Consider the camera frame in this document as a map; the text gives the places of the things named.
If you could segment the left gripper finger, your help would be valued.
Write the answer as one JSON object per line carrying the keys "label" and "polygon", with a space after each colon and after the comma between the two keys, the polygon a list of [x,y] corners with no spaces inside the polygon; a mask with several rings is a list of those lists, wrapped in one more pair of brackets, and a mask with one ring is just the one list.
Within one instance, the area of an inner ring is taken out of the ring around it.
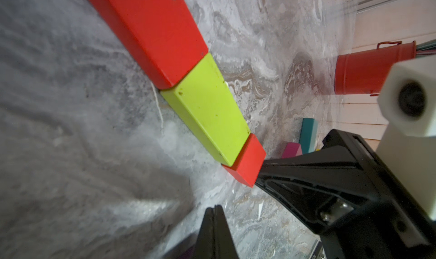
{"label": "left gripper finger", "polygon": [[239,258],[221,205],[206,209],[192,258]]}

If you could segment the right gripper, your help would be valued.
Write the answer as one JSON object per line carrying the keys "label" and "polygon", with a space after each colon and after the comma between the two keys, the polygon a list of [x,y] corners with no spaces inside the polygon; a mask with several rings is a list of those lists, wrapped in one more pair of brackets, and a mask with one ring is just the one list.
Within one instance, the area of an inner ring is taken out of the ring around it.
{"label": "right gripper", "polygon": [[256,186],[321,241],[329,259],[433,259],[436,221],[356,134],[332,130],[321,151],[264,161]]}

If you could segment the small red cube block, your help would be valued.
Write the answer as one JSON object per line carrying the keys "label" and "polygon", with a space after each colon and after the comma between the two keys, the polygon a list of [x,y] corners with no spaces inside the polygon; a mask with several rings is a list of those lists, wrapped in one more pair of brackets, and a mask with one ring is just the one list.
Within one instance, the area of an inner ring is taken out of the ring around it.
{"label": "small red cube block", "polygon": [[253,187],[266,158],[266,151],[255,134],[250,134],[231,167],[222,165],[239,183]]}

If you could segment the lime green block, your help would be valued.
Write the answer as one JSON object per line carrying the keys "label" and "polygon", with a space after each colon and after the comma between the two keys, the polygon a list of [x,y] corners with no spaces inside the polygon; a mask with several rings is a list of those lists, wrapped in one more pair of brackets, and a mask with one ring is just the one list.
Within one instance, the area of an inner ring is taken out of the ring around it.
{"label": "lime green block", "polygon": [[216,161],[234,164],[250,129],[210,53],[160,94]]}

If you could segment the long red block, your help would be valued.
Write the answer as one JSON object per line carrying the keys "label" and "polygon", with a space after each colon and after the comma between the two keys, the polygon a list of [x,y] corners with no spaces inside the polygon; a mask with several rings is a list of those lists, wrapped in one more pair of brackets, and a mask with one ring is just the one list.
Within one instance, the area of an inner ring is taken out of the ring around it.
{"label": "long red block", "polygon": [[89,0],[152,83],[177,85],[208,48],[185,0]]}

